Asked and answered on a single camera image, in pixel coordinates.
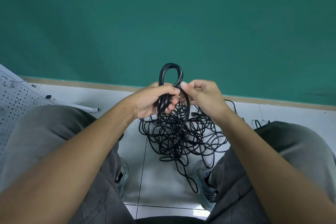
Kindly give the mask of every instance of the hand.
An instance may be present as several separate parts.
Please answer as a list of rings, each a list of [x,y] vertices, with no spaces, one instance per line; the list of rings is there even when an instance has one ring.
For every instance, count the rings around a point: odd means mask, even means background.
[[[165,83],[165,85],[159,86],[158,82],[154,82],[148,87],[128,96],[125,100],[129,101],[128,104],[133,109],[136,118],[146,118],[158,112],[155,102],[159,99],[159,96],[166,93],[174,95],[172,103],[165,110],[166,113],[170,113],[175,109],[175,105],[179,102],[180,93],[180,90],[174,88],[170,83]]]
[[[231,111],[215,82],[193,80],[190,83],[182,82],[181,88],[188,94],[189,99],[194,99],[190,101],[190,105],[198,105],[215,124]],[[182,94],[180,102],[186,104],[186,98]]]

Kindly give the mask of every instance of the wall baseboard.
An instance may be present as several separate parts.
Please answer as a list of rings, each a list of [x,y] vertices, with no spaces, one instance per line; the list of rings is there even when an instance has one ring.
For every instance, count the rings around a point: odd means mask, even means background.
[[[25,77],[25,76],[21,76],[21,78],[23,78],[23,80],[29,83],[81,87],[81,88],[101,89],[101,90],[119,90],[119,91],[127,91],[127,92],[136,92],[142,89],[141,87],[120,86],[120,85],[111,85],[111,84],[102,84],[102,83],[73,82],[73,81],[43,79],[43,78],[32,78],[32,77]],[[233,96],[225,96],[225,95],[223,95],[223,97],[225,99],[230,99],[234,102],[336,111],[336,106],[330,106],[330,105],[316,105],[316,104],[297,103],[297,102],[289,102],[289,101],[259,99],[259,98],[233,97]]]

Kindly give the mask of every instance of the right hand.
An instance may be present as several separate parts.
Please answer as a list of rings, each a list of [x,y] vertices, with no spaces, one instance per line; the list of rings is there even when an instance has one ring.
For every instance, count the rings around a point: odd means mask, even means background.
[[[182,82],[181,88],[188,94],[189,99],[194,99],[190,101],[190,105],[198,105],[217,125],[225,114],[232,111],[215,82],[193,80],[189,83]],[[180,94],[179,100],[186,104],[184,94]]]

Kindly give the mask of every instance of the left hand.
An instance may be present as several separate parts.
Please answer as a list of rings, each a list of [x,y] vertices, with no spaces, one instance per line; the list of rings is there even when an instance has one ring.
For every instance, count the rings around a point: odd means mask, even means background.
[[[133,108],[137,118],[146,118],[158,112],[157,106],[154,103],[159,99],[159,96],[166,93],[174,95],[172,103],[165,110],[166,113],[170,113],[179,102],[180,93],[180,90],[174,88],[170,83],[159,86],[158,82],[154,82],[148,87],[129,95],[125,100],[129,101],[128,104]]]

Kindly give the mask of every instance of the forearm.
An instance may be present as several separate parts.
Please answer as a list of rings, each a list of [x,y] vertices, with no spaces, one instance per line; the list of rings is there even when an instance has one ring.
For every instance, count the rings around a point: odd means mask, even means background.
[[[336,207],[233,111],[219,122],[272,223],[335,223]]]
[[[39,161],[0,195],[0,222],[67,223],[133,120],[122,101]]]

